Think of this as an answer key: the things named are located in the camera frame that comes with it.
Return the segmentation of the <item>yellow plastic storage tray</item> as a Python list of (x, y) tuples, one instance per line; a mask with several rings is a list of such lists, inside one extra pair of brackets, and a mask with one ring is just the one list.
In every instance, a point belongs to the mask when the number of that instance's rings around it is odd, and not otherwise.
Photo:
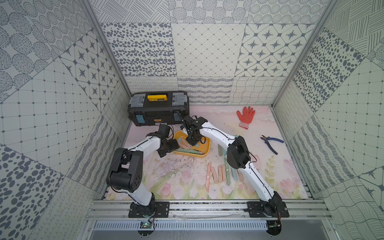
[(174, 135), (174, 139), (177, 140), (179, 148), (174, 151), (174, 154), (194, 157), (194, 158), (204, 158), (210, 150), (210, 139), (206, 139), (205, 143), (201, 142), (192, 146), (187, 142), (187, 135), (182, 131), (178, 131)]

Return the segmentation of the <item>sage green fruit knife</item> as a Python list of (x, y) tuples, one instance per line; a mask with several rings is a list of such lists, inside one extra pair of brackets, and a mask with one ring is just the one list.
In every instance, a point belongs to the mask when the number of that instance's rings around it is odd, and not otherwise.
[(223, 148), (220, 145), (218, 145), (218, 153), (220, 157), (224, 155)]

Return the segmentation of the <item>long coral fruit knife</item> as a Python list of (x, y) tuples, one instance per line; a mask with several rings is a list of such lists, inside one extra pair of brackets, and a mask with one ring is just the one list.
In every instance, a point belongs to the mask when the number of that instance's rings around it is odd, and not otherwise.
[(209, 162), (208, 166), (207, 166), (207, 174), (206, 174), (206, 190), (207, 190), (207, 192), (209, 192), (209, 190), (210, 190), (211, 167), (212, 167), (212, 163)]

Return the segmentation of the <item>green folding fruit knife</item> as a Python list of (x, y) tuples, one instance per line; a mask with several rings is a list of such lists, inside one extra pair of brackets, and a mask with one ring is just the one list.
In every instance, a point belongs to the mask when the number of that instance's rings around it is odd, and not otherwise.
[(231, 176), (230, 176), (230, 168), (229, 168), (227, 158), (224, 158), (224, 161), (225, 161), (225, 166), (226, 166), (227, 185), (230, 186), (231, 185)]

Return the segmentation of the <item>pink folding fruit knife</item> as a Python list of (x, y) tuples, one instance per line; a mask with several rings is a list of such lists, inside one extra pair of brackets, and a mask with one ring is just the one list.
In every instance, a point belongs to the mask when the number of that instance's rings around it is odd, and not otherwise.
[(211, 167), (211, 173), (213, 175), (213, 180), (214, 180), (214, 183), (215, 184), (218, 184), (219, 181), (218, 181), (218, 176), (217, 176), (217, 173), (216, 173), (216, 170), (214, 167)]

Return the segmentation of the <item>teal folding fruit knife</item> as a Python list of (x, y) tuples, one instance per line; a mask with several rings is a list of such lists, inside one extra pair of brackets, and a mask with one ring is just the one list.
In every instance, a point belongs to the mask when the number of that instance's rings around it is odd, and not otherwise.
[(232, 169), (232, 174), (233, 174), (233, 179), (234, 179), (234, 181), (237, 181), (237, 180), (238, 180), (237, 170)]

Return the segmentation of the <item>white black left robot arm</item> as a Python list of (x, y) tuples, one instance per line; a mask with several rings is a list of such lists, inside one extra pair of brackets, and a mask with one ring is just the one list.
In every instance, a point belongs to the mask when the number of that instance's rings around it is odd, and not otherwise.
[(178, 141), (170, 138), (173, 128), (160, 124), (156, 132), (129, 148), (115, 150), (107, 173), (106, 183), (116, 193), (125, 193), (140, 207), (149, 207), (154, 195), (142, 184), (144, 159), (154, 152), (162, 158), (179, 148)]

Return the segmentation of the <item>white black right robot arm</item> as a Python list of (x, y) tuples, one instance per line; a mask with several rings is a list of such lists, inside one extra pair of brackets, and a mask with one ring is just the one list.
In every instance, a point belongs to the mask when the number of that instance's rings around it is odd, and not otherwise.
[(255, 156), (250, 152), (242, 136), (229, 135), (203, 117), (186, 116), (182, 119), (181, 130), (188, 135), (187, 142), (196, 145), (203, 138), (208, 138), (227, 151), (227, 162), (238, 170), (252, 185), (268, 215), (278, 212), (283, 201), (280, 195), (267, 183), (254, 166)]

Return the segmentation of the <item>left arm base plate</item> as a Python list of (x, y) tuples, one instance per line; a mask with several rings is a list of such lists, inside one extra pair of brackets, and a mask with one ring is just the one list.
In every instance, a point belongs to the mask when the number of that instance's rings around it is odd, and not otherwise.
[(148, 206), (131, 203), (129, 218), (167, 218), (169, 216), (170, 202), (153, 202)]

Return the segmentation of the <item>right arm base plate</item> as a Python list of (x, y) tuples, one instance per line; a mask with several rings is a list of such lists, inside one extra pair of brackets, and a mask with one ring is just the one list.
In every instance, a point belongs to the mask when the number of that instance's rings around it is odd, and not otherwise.
[(247, 212), (251, 218), (288, 218), (290, 216), (285, 202), (278, 203), (277, 206), (263, 201), (247, 202)]

